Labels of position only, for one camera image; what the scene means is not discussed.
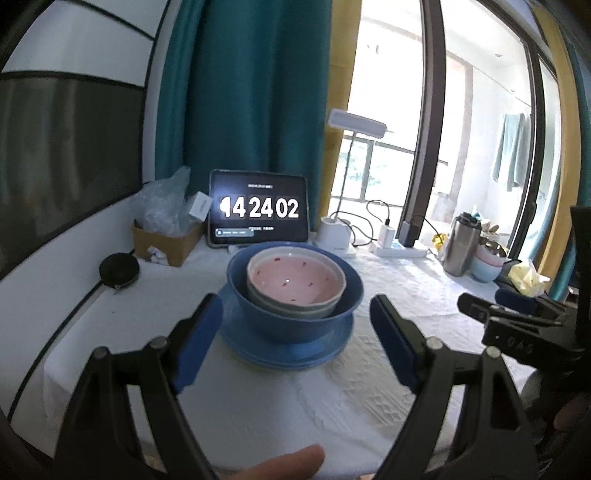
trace blue plate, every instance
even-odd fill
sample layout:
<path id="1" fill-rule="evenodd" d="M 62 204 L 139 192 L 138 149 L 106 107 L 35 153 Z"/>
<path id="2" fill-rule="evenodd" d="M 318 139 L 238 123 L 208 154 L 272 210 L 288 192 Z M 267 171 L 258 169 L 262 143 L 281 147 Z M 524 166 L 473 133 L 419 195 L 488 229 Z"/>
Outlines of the blue plate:
<path id="1" fill-rule="evenodd" d="M 302 370 L 325 364 L 343 351 L 353 332 L 353 315 L 345 317 L 331 332 L 308 343 L 274 343 L 254 331 L 232 289 L 218 293 L 223 300 L 222 338 L 249 362 L 277 370 Z"/>

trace charger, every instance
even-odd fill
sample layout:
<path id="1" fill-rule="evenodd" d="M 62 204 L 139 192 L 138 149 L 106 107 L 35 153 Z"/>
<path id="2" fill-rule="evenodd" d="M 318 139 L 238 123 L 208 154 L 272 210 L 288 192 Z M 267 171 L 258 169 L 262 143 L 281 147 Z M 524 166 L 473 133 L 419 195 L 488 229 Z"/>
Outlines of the charger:
<path id="1" fill-rule="evenodd" d="M 379 228 L 378 245 L 382 248 L 392 247 L 396 229 L 389 225 L 389 222 L 383 223 Z"/>

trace table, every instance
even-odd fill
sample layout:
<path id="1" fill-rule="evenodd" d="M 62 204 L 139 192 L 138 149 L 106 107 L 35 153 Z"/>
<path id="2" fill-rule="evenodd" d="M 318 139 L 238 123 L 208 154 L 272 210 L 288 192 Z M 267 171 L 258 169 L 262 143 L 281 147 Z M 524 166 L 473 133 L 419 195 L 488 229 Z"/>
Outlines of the table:
<path id="1" fill-rule="evenodd" d="M 50 426 L 58 426 L 91 351 L 106 345 L 113 353 L 138 349 L 167 335 L 190 316 L 203 296 L 225 283 L 227 250 L 203 241 L 182 268 L 141 262 L 139 280 L 129 289 L 105 291 L 72 326 L 47 358 L 44 403 Z M 464 291 L 493 300 L 494 284 L 446 275 L 432 256 L 420 260 L 377 258 L 360 249 L 348 259 L 360 273 L 365 296 L 355 329 L 332 362 L 300 372 L 252 365 L 218 336 L 195 383 L 179 397 L 195 437 L 218 469 L 247 468 L 312 443 L 326 451 L 319 478 L 353 478 L 373 473 L 390 450 L 414 396 L 400 385 L 369 323 L 369 301 L 389 296 L 401 314 L 426 336 L 451 348 L 483 349 L 482 325 L 460 314 Z M 518 387 L 533 371 L 506 359 Z M 442 461 L 453 436 L 462 387 L 455 387 L 434 461 Z M 153 446 L 138 389 L 130 392 L 142 444 Z"/>

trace tablet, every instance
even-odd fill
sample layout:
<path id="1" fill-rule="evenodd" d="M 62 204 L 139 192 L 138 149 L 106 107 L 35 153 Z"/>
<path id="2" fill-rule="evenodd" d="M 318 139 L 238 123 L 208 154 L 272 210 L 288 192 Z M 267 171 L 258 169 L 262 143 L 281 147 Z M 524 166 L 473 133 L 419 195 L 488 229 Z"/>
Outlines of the tablet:
<path id="1" fill-rule="evenodd" d="M 213 170 L 207 241 L 212 247 L 271 241 L 307 242 L 310 230 L 304 177 Z"/>

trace metal screw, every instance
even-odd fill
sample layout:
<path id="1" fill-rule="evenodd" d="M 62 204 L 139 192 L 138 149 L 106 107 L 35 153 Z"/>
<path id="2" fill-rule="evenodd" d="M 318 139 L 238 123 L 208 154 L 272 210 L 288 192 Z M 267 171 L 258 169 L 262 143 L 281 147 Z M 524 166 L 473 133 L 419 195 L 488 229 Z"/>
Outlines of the metal screw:
<path id="1" fill-rule="evenodd" d="M 491 358 L 499 358 L 501 351 L 496 346 L 491 345 L 486 347 L 486 354 Z"/>
<path id="2" fill-rule="evenodd" d="M 429 337 L 425 342 L 431 350 L 441 350 L 443 342 L 437 337 Z"/>
<path id="3" fill-rule="evenodd" d="M 98 348 L 95 348 L 95 350 L 92 352 L 92 356 L 95 357 L 97 360 L 102 360 L 104 357 L 107 356 L 108 353 L 109 351 L 105 347 L 100 346 Z"/>
<path id="4" fill-rule="evenodd" d="M 164 348 L 167 345 L 168 339 L 166 337 L 156 337 L 150 342 L 150 347 L 152 347 L 154 350 Z"/>

